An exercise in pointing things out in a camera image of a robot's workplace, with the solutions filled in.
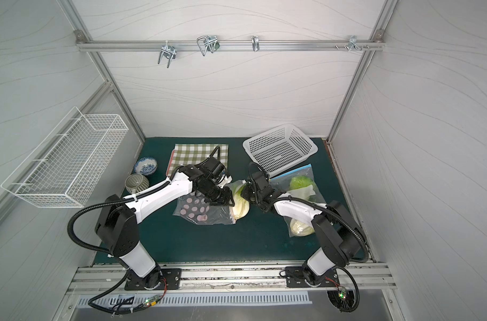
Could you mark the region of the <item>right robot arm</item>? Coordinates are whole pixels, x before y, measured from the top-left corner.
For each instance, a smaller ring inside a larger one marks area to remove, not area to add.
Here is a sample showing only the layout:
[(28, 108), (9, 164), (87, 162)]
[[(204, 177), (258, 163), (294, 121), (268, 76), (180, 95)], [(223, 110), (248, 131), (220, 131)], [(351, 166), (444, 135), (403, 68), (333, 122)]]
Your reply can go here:
[(302, 275), (309, 286), (318, 286), (329, 270), (369, 260), (363, 230), (338, 201), (324, 204), (295, 197), (275, 189), (263, 172), (249, 175), (242, 197), (264, 212), (273, 211), (313, 228), (320, 247), (302, 265)]

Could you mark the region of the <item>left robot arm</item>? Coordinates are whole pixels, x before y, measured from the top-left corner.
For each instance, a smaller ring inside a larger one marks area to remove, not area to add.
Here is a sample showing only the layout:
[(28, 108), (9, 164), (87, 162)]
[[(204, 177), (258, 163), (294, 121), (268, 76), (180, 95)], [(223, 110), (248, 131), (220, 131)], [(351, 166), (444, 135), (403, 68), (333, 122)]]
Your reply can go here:
[(172, 201), (192, 192), (210, 206), (233, 206), (232, 177), (214, 156), (196, 165), (180, 165), (164, 181), (134, 195), (109, 197), (94, 228), (108, 253), (140, 279), (158, 277), (160, 267), (140, 240), (139, 224)]

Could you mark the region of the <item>chinese cabbage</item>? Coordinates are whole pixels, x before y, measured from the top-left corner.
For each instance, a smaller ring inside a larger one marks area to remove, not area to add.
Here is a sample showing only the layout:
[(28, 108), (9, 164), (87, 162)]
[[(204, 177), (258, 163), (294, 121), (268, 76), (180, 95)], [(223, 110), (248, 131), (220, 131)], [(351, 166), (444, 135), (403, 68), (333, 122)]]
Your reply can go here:
[(231, 186), (234, 206), (230, 207), (230, 213), (235, 221), (242, 219), (250, 211), (250, 202), (242, 197), (245, 186), (245, 181), (238, 181)]
[(314, 233), (314, 229), (311, 226), (296, 219), (291, 219), (288, 226), (290, 237), (305, 237)]
[(298, 175), (290, 180), (289, 190), (297, 190), (305, 187), (312, 187), (317, 189), (317, 184), (308, 176)]

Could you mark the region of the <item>pink-dotted zipper bag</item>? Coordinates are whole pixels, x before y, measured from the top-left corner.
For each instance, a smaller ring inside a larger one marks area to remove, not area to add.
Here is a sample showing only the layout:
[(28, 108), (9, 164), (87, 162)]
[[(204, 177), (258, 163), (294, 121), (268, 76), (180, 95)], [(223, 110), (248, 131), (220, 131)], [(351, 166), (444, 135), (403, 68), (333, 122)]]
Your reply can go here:
[[(228, 187), (231, 188), (234, 183), (230, 183)], [(204, 196), (196, 192), (180, 197), (173, 215), (199, 226), (233, 225), (237, 222), (230, 213), (230, 207), (210, 206), (205, 202)]]

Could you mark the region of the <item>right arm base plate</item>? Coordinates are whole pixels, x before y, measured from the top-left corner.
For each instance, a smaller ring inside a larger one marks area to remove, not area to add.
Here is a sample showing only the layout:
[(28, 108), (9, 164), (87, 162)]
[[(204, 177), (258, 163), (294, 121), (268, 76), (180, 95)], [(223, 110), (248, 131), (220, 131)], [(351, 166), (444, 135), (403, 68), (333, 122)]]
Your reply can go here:
[(279, 272), (286, 280), (287, 288), (338, 288), (340, 287), (336, 271), (328, 270), (322, 276), (308, 270), (306, 266), (287, 266)]

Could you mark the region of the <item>clear blue-zip zipper bag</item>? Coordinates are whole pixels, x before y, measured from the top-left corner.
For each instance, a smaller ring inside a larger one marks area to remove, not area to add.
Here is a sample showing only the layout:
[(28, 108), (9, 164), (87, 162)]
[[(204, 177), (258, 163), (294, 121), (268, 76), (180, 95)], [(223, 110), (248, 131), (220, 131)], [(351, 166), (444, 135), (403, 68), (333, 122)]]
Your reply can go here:
[[(282, 175), (278, 175), (272, 179), (270, 179), (270, 184), (275, 188), (279, 189), (293, 197), (304, 199), (305, 201), (313, 202), (313, 203), (326, 203), (324, 197), (322, 196), (322, 193), (320, 192), (318, 186), (317, 189), (313, 189), (311, 186), (310, 187), (305, 187), (302, 189), (297, 189), (297, 190), (289, 190), (289, 184), (290, 180), (298, 175), (304, 175), (310, 177), (314, 181), (314, 174), (313, 174), (313, 168), (311, 164), (305, 165), (303, 167), (299, 167), (297, 169), (291, 170), (287, 173), (284, 173)], [(290, 223), (290, 220), (294, 219), (291, 217), (285, 217), (284, 220), (288, 224)]]

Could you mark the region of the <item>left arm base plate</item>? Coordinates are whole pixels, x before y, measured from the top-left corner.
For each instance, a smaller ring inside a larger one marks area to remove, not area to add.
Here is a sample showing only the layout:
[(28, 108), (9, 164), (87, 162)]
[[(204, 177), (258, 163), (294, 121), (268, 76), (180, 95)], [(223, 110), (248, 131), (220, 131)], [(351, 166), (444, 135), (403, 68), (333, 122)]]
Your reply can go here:
[(181, 273), (182, 269), (179, 268), (156, 267), (147, 276), (141, 278), (133, 270), (129, 270), (124, 289), (126, 291), (178, 290)]

